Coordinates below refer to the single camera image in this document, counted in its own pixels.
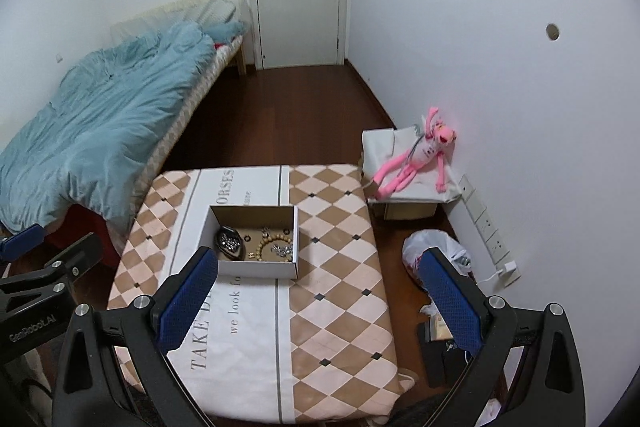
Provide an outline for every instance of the jewelry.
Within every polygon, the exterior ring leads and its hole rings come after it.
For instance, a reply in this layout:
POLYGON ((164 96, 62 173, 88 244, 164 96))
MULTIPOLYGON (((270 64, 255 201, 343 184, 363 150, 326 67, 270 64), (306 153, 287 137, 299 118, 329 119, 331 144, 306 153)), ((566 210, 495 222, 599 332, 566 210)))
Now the jewelry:
POLYGON ((244 259, 244 243, 238 230, 222 227, 216 233, 216 246, 230 261, 242 261, 244 259))
MULTIPOLYGON (((263 239, 260 241, 260 245, 258 245, 258 248, 255 249, 255 258, 258 261, 262 261, 262 249, 264 247, 266 247, 267 245, 269 245, 270 243, 273 243, 274 241, 284 241, 285 243, 289 243, 290 245, 292 245, 293 243, 293 239, 290 237, 287 237, 286 235, 284 235, 283 233, 277 233, 276 235, 269 235, 269 233, 267 233, 267 236, 264 236, 264 230, 269 230, 269 229, 262 229, 262 237, 263 239)), ((292 256, 293 255, 293 247, 288 246, 288 247, 280 247, 277 245, 274 245, 271 248, 271 251, 273 251, 274 253, 276 253, 279 257, 287 257, 287 256, 292 256), (284 255, 281 255, 280 253, 278 253, 275 248, 278 249, 282 249, 286 250, 289 249, 290 252, 285 252, 284 255)))

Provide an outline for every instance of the wall outlet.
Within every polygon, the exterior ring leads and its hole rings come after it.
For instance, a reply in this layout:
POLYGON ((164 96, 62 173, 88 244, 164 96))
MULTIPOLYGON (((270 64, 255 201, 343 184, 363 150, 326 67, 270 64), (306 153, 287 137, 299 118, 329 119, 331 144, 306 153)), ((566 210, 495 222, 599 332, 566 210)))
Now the wall outlet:
POLYGON ((466 201, 471 197, 471 193, 474 191, 474 186, 469 181, 469 178, 466 177, 466 174, 462 176, 460 183, 458 184, 460 187, 460 192, 462 193, 462 201, 466 201))
MULTIPOLYGON (((507 263, 511 263, 513 261, 513 258, 511 257, 511 253, 507 253, 507 255, 505 255, 500 263, 498 263, 495 267, 498 270, 502 270, 504 268, 504 265, 507 263)), ((502 286, 504 286, 505 288, 507 288, 508 285, 510 285, 511 283, 516 282, 516 280, 518 280, 520 278, 520 269, 516 268, 515 271, 511 272, 511 273, 507 273, 505 275, 500 275, 500 283, 502 284, 502 286)))
POLYGON ((469 215, 471 216, 471 219, 473 219, 474 223, 480 219, 480 216, 482 216, 486 206, 482 203, 480 194, 477 190, 474 190, 468 200, 466 200, 466 209, 469 211, 469 215))
POLYGON ((498 263, 500 263, 500 261, 509 253, 509 250, 507 250, 507 247, 500 236, 500 232, 497 230, 486 242, 486 247, 489 249, 489 255, 491 256, 491 259, 494 260, 495 266, 497 266, 498 263))
POLYGON ((494 235, 495 231, 498 230, 495 228, 494 222, 491 220, 488 210, 484 210, 484 212, 480 214, 480 217, 476 221, 476 228, 478 229, 478 232, 480 232, 480 235, 482 236, 482 239, 485 243, 492 235, 494 235))

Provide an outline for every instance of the plush toy head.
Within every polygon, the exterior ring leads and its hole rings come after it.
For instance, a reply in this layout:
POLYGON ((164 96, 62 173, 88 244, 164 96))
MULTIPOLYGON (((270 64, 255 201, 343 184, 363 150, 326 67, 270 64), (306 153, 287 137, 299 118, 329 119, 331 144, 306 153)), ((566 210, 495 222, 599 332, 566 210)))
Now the plush toy head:
POLYGON ((456 132, 446 125, 439 123, 433 128, 433 137, 442 147, 451 145, 456 140, 456 132))

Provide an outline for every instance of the round wall hole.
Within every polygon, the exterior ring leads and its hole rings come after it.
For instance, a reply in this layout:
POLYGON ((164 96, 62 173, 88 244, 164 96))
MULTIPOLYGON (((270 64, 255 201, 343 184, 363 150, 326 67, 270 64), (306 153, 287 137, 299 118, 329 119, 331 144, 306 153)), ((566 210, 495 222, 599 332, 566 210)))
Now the round wall hole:
POLYGON ((546 36, 552 41, 557 41, 560 36, 560 30, 555 24, 546 25, 546 36))

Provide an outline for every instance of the charging cable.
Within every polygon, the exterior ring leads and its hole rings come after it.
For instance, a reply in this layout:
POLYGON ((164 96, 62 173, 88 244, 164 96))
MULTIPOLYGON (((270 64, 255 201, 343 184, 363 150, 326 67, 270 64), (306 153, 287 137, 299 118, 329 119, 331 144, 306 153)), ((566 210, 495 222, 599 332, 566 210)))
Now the charging cable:
POLYGON ((506 263, 504 265, 504 268, 499 269, 491 277, 489 277, 488 279, 485 279, 483 281, 478 282, 478 284, 482 284, 483 282, 489 282, 491 279, 493 279, 496 276, 506 275, 508 273, 515 272, 517 269, 518 269, 518 266, 516 265, 516 262, 515 261, 509 261, 508 263, 506 263))

